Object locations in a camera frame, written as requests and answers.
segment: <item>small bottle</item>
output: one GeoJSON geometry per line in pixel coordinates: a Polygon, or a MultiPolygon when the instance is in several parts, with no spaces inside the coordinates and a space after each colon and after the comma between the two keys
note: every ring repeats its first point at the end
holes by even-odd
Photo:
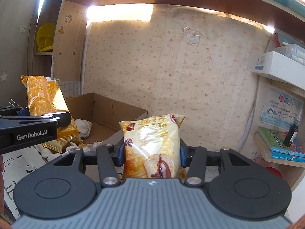
{"type": "Polygon", "coordinates": [[[286,135],[286,138],[284,139],[284,145],[287,147],[290,147],[292,142],[295,139],[296,133],[299,130],[300,120],[295,118],[293,120],[293,124],[290,126],[290,129],[286,135]]]}

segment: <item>blue book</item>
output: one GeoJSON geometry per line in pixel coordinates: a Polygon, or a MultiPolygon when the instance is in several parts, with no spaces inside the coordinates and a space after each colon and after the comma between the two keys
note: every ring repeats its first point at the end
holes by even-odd
{"type": "Polygon", "coordinates": [[[289,160],[289,161],[295,161],[295,162],[305,162],[305,157],[297,157],[289,154],[284,154],[281,152],[276,151],[270,151],[271,152],[271,158],[275,159],[281,159],[281,160],[289,160]]]}
{"type": "Polygon", "coordinates": [[[305,157],[305,149],[299,145],[296,138],[290,147],[284,145],[284,139],[287,132],[258,127],[257,133],[263,139],[270,151],[305,157]]]}

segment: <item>green book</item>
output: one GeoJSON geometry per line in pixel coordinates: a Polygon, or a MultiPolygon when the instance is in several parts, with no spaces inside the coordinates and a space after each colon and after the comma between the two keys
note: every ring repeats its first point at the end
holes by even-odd
{"type": "Polygon", "coordinates": [[[285,131],[271,130],[265,127],[258,127],[257,133],[270,151],[281,152],[284,154],[294,155],[298,157],[305,157],[305,150],[299,145],[295,138],[290,147],[284,145],[284,139],[287,135],[285,131]]]}

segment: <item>red round object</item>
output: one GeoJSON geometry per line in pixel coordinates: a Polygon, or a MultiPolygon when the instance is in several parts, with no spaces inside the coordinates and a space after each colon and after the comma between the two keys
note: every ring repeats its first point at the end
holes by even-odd
{"type": "Polygon", "coordinates": [[[278,177],[283,178],[282,174],[273,167],[266,167],[267,170],[271,171],[273,174],[276,174],[278,177]]]}

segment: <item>yellow round container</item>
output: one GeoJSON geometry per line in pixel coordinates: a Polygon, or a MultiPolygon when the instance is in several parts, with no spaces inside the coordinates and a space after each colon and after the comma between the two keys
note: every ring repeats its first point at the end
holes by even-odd
{"type": "Polygon", "coordinates": [[[53,49],[55,28],[56,27],[53,23],[45,23],[38,29],[36,34],[36,42],[39,52],[45,52],[53,49]]]}

